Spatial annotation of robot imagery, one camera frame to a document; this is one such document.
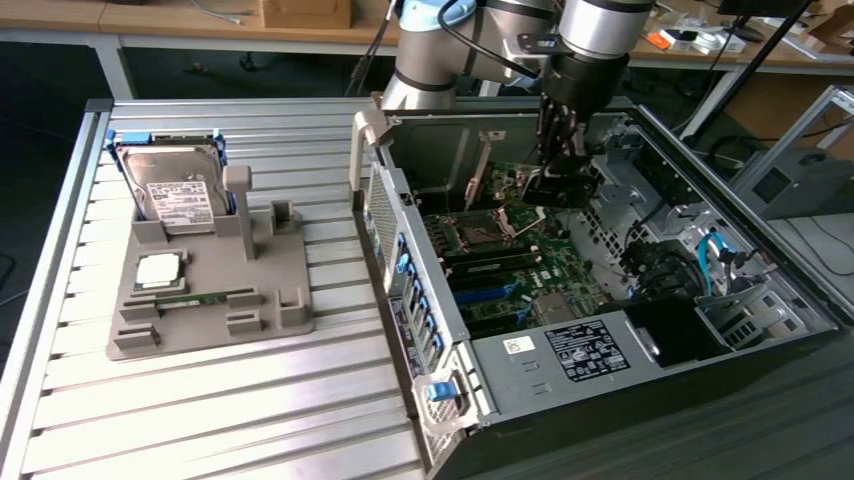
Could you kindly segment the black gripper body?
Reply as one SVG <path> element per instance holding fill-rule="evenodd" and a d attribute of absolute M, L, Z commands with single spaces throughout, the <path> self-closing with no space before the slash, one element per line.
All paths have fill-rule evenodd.
<path fill-rule="evenodd" d="M 578 53 L 552 55 L 543 75 L 543 93 L 574 113 L 596 113 L 611 101 L 627 64 L 627 54 L 610 59 Z"/>

